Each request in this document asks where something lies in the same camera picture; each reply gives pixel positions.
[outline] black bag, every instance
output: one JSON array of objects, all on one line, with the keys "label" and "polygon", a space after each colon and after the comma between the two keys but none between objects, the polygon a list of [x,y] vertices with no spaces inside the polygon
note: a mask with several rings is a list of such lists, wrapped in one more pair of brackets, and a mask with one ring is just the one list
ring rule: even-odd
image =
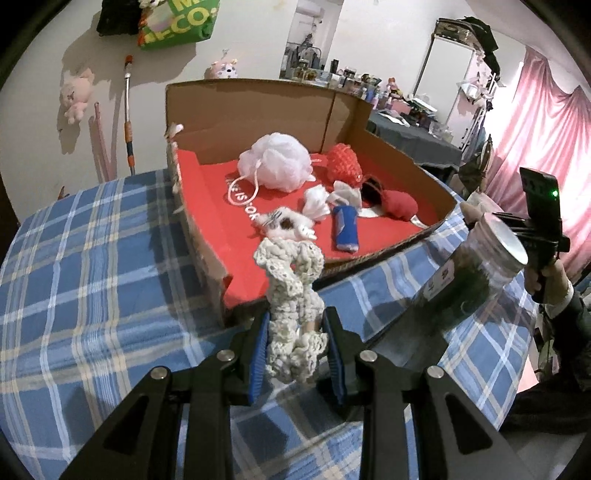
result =
[{"label": "black bag", "polygon": [[104,35],[137,35],[142,11],[138,0],[103,0],[96,31]]}]

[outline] blue checked blanket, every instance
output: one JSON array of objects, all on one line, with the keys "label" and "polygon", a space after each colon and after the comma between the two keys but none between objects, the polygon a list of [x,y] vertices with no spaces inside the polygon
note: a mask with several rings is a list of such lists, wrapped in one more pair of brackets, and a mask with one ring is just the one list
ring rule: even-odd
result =
[{"label": "blue checked blanket", "polygon": [[[0,429],[36,479],[57,479],[152,367],[194,367],[236,333],[208,306],[173,209],[168,173],[155,171],[78,192],[22,224],[0,273]],[[466,234],[456,209],[426,241],[322,297],[366,339]],[[517,389],[533,307],[519,276],[449,335],[441,360],[496,427]],[[238,479],[358,478],[359,423],[343,423],[314,388],[265,389],[256,407],[232,409]]]}]

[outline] pink plush toy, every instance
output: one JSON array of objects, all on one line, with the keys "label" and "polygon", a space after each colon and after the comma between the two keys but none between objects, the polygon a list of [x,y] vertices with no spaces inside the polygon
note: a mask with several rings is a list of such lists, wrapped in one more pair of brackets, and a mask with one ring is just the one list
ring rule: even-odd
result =
[{"label": "pink plush toy", "polygon": [[214,61],[205,71],[206,80],[238,78],[238,72],[234,66],[238,60],[224,61],[226,55],[228,55],[228,49],[224,48],[222,58],[219,61]]},{"label": "pink plush toy", "polygon": [[84,111],[92,95],[95,74],[86,69],[78,77],[73,77],[61,88],[61,104],[66,109],[68,123],[73,125],[84,117]]}]

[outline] doorway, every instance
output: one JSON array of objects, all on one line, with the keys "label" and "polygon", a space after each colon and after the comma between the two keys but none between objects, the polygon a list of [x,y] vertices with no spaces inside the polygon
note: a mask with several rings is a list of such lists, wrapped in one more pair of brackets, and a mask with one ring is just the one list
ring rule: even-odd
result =
[{"label": "doorway", "polygon": [[325,70],[342,7],[343,0],[298,0],[280,78],[290,79],[300,59],[311,69]]}]

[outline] black clothing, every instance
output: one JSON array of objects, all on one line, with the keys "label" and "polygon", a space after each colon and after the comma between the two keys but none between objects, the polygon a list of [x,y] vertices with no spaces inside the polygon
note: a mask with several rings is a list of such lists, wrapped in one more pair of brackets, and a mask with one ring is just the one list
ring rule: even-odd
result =
[{"label": "black clothing", "polygon": [[501,431],[576,434],[591,429],[591,315],[578,292],[550,323],[560,370],[517,394]]}]

